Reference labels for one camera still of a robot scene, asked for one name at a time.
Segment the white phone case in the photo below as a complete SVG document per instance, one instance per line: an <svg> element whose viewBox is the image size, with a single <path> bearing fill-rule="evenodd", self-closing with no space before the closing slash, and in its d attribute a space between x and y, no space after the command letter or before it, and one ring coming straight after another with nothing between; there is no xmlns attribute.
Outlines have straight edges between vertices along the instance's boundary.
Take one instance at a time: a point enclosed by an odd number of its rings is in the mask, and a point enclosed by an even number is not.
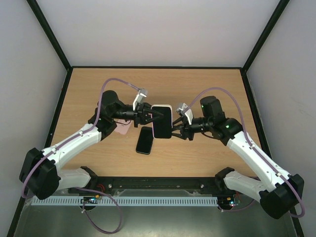
<svg viewBox="0 0 316 237"><path fill-rule="evenodd" d="M156 139L170 139L172 133L172 107L170 105L152 105L155 109L163 114L163 120L153 123L153 137Z"/></svg>

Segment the black phone from white case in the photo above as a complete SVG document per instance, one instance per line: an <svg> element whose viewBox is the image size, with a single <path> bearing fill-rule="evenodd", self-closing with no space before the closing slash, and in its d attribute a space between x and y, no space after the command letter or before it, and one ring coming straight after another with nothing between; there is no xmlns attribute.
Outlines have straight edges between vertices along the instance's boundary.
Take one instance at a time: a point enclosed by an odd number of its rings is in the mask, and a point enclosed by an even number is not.
<svg viewBox="0 0 316 237"><path fill-rule="evenodd" d="M140 130L139 138L136 145L136 152L144 155L151 153L153 144L153 131L151 127L143 126Z"/></svg>

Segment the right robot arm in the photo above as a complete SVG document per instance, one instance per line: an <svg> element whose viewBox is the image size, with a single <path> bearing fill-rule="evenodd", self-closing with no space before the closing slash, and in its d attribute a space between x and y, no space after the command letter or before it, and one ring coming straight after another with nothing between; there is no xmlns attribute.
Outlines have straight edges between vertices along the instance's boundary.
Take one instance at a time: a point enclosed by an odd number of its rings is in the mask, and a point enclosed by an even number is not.
<svg viewBox="0 0 316 237"><path fill-rule="evenodd" d="M196 118L185 103L177 108L179 118L173 122L176 137L193 140L196 133L210 132L211 138L221 141L251 168L256 178L244 176L227 167L215 176L215 187L220 193L240 192L260 203L272 218L279 219L302 198L304 180L291 175L277 165L249 136L234 118L227 118L215 96L200 100L203 116Z"/></svg>

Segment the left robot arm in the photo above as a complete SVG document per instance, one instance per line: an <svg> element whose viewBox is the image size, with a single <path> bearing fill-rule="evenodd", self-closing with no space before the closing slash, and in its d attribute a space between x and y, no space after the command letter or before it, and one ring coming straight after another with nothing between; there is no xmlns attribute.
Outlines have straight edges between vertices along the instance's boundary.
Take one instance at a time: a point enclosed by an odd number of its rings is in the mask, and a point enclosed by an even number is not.
<svg viewBox="0 0 316 237"><path fill-rule="evenodd" d="M79 131L51 147L27 152L20 181L40 200L57 190L94 186L95 173L89 168L65 170L63 166L86 148L107 138L116 129L117 119L133 121L135 126L162 119L162 113L152 110L150 104L143 101L145 97L146 92L140 89L133 105L126 105L115 91L103 92L95 114Z"/></svg>

